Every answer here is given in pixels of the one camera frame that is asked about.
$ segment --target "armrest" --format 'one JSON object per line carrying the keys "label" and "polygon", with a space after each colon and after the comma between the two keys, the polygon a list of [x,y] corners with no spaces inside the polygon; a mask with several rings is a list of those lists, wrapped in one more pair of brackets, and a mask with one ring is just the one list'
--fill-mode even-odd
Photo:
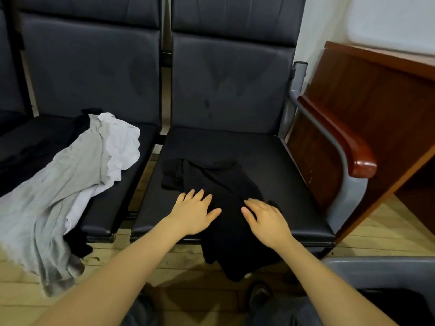
{"label": "armrest", "polygon": [[300,96],[297,100],[293,97],[293,103],[300,108],[305,115],[311,115],[316,122],[313,124],[331,141],[331,137],[340,145],[346,160],[349,176],[354,178],[372,178],[376,173],[377,164],[369,145],[353,132],[346,124],[339,120],[329,110],[315,103],[307,96]]}

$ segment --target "brown wooden cabinet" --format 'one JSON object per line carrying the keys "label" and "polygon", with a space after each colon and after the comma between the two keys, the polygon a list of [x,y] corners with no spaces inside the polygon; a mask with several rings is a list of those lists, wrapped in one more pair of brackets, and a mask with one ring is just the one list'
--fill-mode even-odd
{"label": "brown wooden cabinet", "polygon": [[[394,193],[435,233],[435,59],[327,42],[305,95],[361,136],[378,164],[338,240]],[[288,147],[326,209],[341,182],[338,153],[303,115]]]}

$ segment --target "glossy brown armrest pad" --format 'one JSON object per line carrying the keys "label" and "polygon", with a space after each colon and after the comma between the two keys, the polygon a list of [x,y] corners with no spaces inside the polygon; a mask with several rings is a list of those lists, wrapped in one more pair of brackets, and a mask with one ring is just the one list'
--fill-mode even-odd
{"label": "glossy brown armrest pad", "polygon": [[378,165],[368,144],[329,110],[312,99],[300,96],[297,100],[341,145],[348,162],[349,175],[356,178],[373,177]]}

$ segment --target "black leather backrest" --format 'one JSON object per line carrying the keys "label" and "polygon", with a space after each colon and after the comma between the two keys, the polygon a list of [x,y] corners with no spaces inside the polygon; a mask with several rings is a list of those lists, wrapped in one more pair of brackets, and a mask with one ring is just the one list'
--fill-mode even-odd
{"label": "black leather backrest", "polygon": [[24,112],[2,9],[0,9],[0,111]]}
{"label": "black leather backrest", "polygon": [[305,0],[172,0],[172,30],[296,47]]}
{"label": "black leather backrest", "polygon": [[278,132],[305,0],[172,0],[172,125]]}
{"label": "black leather backrest", "polygon": [[27,10],[20,19],[40,114],[75,117],[101,108],[160,125],[159,0],[131,0],[134,10],[118,8],[122,0],[18,1]]}

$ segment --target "pants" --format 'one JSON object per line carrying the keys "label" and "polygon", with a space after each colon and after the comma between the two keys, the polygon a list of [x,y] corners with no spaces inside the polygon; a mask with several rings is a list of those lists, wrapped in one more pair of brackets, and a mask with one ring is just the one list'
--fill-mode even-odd
{"label": "pants", "polygon": [[[139,294],[121,326],[158,326],[152,301]],[[246,326],[322,326],[307,297],[274,296],[263,307],[250,311]]]}

